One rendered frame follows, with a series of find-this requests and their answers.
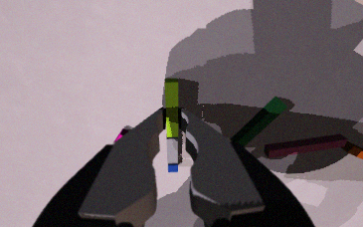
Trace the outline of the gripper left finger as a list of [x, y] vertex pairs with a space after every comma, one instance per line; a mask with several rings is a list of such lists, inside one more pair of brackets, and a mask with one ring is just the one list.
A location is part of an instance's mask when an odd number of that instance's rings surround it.
[[[144, 227], [157, 205], [153, 159], [166, 129], [160, 108], [107, 144], [53, 196], [32, 227]], [[150, 164], [151, 163], [151, 164]]]

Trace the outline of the magenta rectangular block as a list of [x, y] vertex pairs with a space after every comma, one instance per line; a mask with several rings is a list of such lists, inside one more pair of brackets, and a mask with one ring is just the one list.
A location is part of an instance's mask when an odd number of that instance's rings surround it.
[[119, 135], [117, 136], [116, 140], [118, 140], [119, 138], [121, 138], [122, 136], [124, 136], [126, 133], [128, 133], [128, 130], [126, 129], [122, 129], [121, 132], [119, 133]]

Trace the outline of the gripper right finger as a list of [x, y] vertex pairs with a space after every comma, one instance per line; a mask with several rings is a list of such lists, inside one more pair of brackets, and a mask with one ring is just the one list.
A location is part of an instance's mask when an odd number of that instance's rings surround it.
[[287, 186], [237, 141], [182, 107], [178, 121], [193, 159], [191, 209], [205, 227], [220, 218], [232, 227], [315, 227]]

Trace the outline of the lime green rod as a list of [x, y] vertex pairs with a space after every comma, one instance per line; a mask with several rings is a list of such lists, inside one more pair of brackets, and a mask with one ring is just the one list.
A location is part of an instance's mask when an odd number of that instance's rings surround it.
[[178, 137], [178, 79], [165, 79], [167, 137]]

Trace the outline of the orange rod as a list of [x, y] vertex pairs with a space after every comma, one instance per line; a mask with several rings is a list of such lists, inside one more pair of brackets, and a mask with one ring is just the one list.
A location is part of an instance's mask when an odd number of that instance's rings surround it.
[[347, 141], [344, 147], [341, 147], [344, 149], [347, 153], [350, 153], [354, 156], [357, 156], [361, 159], [363, 159], [363, 148]]

